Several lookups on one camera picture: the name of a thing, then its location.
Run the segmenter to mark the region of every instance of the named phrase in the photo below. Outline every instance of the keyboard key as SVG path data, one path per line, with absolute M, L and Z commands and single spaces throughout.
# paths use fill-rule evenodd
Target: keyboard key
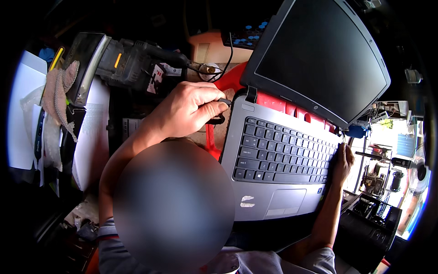
M 259 169 L 268 170 L 268 164 L 269 164 L 268 162 L 261 162 Z
M 290 153 L 290 146 L 289 145 L 284 145 L 283 152 L 289 154 Z
M 297 139 L 297 146 L 303 146 L 303 139 L 301 138 Z
M 242 145 L 255 147 L 257 145 L 257 140 L 257 138 L 245 135 L 242 140 Z
M 245 126 L 245 133 L 246 134 L 254 135 L 254 132 L 255 132 L 255 126 L 253 126 L 253 125 L 246 125 Z
M 281 138 L 281 141 L 283 143 L 289 143 L 289 139 L 290 139 L 289 135 L 283 134 L 283 137 Z
M 265 133 L 265 138 L 268 140 L 272 140 L 274 138 L 274 132 L 272 130 L 267 129 Z
M 263 172 L 262 171 L 256 171 L 254 180 L 261 180 L 263 178 Z
M 281 163 L 282 160 L 283 154 L 277 153 L 277 155 L 275 156 L 275 162 Z
M 257 137 L 264 137 L 265 136 L 265 129 L 264 128 L 260 128 L 260 127 L 257 127 L 256 128 L 256 131 L 255 131 L 255 135 L 257 136 Z
M 292 154 L 292 155 L 296 155 L 296 154 L 297 154 L 297 151 L 298 151 L 298 148 L 297 148 L 296 146 L 293 146 L 293 147 L 290 149 L 290 154 Z
M 266 160 L 266 156 L 267 156 L 267 154 L 268 154 L 267 151 L 265 151 L 265 150 L 260 150 L 260 151 L 258 152 L 257 159 L 260 159 L 260 160 Z
M 243 179 L 244 174 L 245 174 L 245 170 L 244 169 L 236 168 L 236 170 L 234 172 L 234 177 L 236 177 L 238 179 Z
M 292 166 L 291 166 L 290 164 L 285 164 L 285 165 L 284 165 L 283 172 L 289 172 L 291 167 L 292 167 Z
M 258 146 L 257 147 L 260 148 L 260 149 L 266 149 L 267 144 L 268 144 L 268 141 L 260 139 L 258 141 Z
M 268 157 L 266 160 L 273 162 L 275 159 L 275 152 L 268 152 Z
M 290 155 L 285 155 L 285 156 L 283 156 L 283 163 L 289 163 L 289 161 L 290 161 Z
M 268 150 L 275 150 L 275 145 L 276 144 L 277 144 L 276 142 L 269 141 L 268 142 Z
M 245 179 L 254 179 L 254 170 L 247 170 L 245 173 Z
M 275 171 L 276 167 L 277 167 L 276 163 L 269 163 L 268 170 L 269 171 Z
M 256 161 L 256 160 L 250 160 L 250 159 L 244 159 L 244 158 L 239 158 L 237 160 L 238 167 L 257 169 L 259 164 L 260 164 L 260 161 Z
M 282 136 L 283 136 L 282 133 L 276 132 L 275 135 L 274 135 L 274 141 L 280 142 Z
M 257 157 L 257 149 L 250 149 L 248 147 L 240 148 L 240 156 L 248 157 L 248 158 L 256 158 Z
M 271 172 L 265 172 L 265 175 L 263 176 L 264 181 L 272 181 L 274 178 L 274 174 Z
M 300 182 L 309 181 L 309 175 L 303 174 L 286 174 L 286 173 L 275 173 L 274 181 L 287 181 L 287 182 Z
M 284 164 L 278 164 L 277 168 L 275 169 L 275 171 L 283 172 L 283 168 L 284 168 Z
M 284 148 L 284 145 L 281 143 L 278 143 L 277 146 L 275 147 L 275 151 L 276 152 L 283 152 L 283 148 Z
M 297 138 L 295 136 L 291 136 L 289 140 L 289 144 L 295 145 L 297 143 Z

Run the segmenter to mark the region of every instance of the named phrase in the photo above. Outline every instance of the touchpad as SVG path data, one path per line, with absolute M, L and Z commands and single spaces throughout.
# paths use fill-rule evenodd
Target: touchpad
M 272 195 L 266 216 L 296 214 L 305 195 L 306 189 L 277 189 Z

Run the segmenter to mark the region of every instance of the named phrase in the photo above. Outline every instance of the laptop keyboard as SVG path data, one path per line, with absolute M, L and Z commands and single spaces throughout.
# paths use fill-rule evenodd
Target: laptop keyboard
M 247 117 L 233 173 L 236 181 L 325 182 L 338 147 L 302 132 Z

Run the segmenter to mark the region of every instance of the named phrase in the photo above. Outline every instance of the gray shirt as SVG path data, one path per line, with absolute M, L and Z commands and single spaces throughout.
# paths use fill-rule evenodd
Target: gray shirt
M 117 236 L 114 219 L 99 229 L 99 270 L 101 274 L 158 273 L 134 259 Z M 335 272 L 335 254 L 326 247 L 308 254 L 300 266 L 281 259 L 275 252 L 244 251 L 225 246 L 199 273 L 294 273 L 329 274 Z

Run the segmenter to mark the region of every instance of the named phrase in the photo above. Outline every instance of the person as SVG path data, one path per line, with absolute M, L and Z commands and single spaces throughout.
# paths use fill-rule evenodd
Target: person
M 114 226 L 114 188 L 123 169 L 132 158 L 149 146 L 169 137 L 180 138 L 196 132 L 209 119 L 227 110 L 227 104 L 217 102 L 219 98 L 226 96 L 213 83 L 181 82 L 111 156 L 99 184 L 100 273 L 148 272 L 127 252 Z M 353 153 L 345 143 L 339 146 L 338 153 L 332 184 L 311 235 L 299 243 L 301 256 L 297 257 L 296 245 L 278 254 L 273 251 L 244 251 L 224 247 L 223 252 L 212 261 L 221 266 L 234 265 L 228 273 L 335 273 L 332 247 L 339 222 L 343 184 L 354 164 Z

